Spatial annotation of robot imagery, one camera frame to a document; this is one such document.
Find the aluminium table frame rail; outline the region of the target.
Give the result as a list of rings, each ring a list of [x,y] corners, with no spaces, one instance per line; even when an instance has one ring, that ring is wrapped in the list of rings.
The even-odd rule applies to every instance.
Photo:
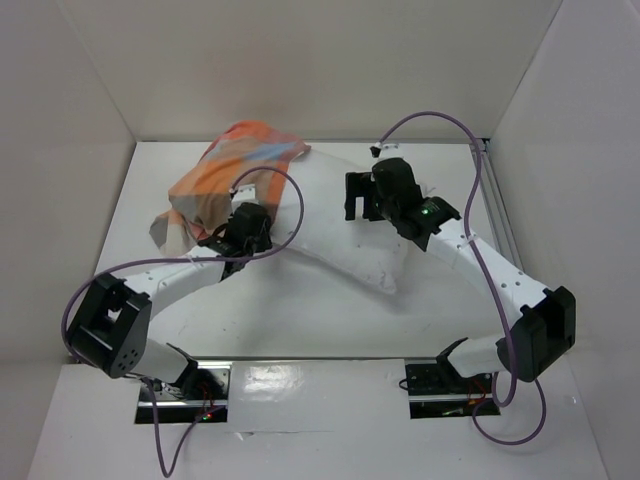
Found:
[[[522,268],[523,264],[516,245],[511,221],[507,213],[506,203],[492,165],[490,140],[481,138],[478,140],[478,143],[482,158],[479,193],[482,197],[488,226],[477,226],[475,219],[472,220],[472,225],[475,231],[502,256],[516,267]]]

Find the white pillow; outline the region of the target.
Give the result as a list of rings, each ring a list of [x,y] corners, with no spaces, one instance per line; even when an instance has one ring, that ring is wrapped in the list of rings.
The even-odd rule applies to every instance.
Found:
[[[404,273],[409,242],[385,220],[345,219],[345,175],[364,169],[316,149],[289,163],[278,162],[275,167],[287,172],[295,182],[274,175],[283,184],[271,229],[274,243],[283,243],[299,227],[290,249],[373,290],[395,294]]]

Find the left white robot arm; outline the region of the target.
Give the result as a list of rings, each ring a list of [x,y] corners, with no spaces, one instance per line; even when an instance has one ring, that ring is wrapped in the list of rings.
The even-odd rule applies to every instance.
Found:
[[[64,340],[74,353],[112,379],[128,374],[161,382],[176,399],[196,397],[213,377],[180,348],[148,337],[151,321],[187,296],[226,280],[272,247],[267,210],[244,202],[225,226],[185,256],[145,272],[97,276],[88,286]]]

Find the checkered orange blue pillowcase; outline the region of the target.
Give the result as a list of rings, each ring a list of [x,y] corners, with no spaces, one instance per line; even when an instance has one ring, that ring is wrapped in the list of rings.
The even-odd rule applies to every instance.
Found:
[[[272,218],[288,181],[292,161],[310,151],[300,137],[260,121],[241,121],[218,136],[198,163],[168,190],[170,208],[158,215],[149,234],[161,254],[178,257],[226,223],[231,191],[255,187]]]

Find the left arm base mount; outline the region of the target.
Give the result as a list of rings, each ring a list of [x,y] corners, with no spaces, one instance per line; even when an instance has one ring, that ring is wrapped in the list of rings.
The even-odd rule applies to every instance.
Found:
[[[231,373],[230,361],[199,360],[195,379],[184,387],[152,379],[151,386],[140,387],[134,423],[153,423],[152,394],[160,424],[226,423]]]

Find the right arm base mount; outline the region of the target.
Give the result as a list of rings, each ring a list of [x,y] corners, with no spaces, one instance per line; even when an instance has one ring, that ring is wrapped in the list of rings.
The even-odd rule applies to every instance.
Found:
[[[491,394],[491,376],[460,377],[436,359],[405,363],[405,375],[398,387],[408,395],[412,419],[499,416]]]

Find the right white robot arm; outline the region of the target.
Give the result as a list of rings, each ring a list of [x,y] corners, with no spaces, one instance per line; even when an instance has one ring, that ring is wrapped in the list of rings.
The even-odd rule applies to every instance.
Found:
[[[462,339],[445,350],[446,361],[436,369],[444,390],[457,392],[471,377],[502,371],[530,383],[574,345],[574,295],[527,276],[466,228],[447,201],[423,195],[404,159],[387,158],[369,172],[347,173],[345,193],[346,220],[355,219],[361,199],[365,219],[388,221],[402,238],[446,263],[494,301],[502,333]]]

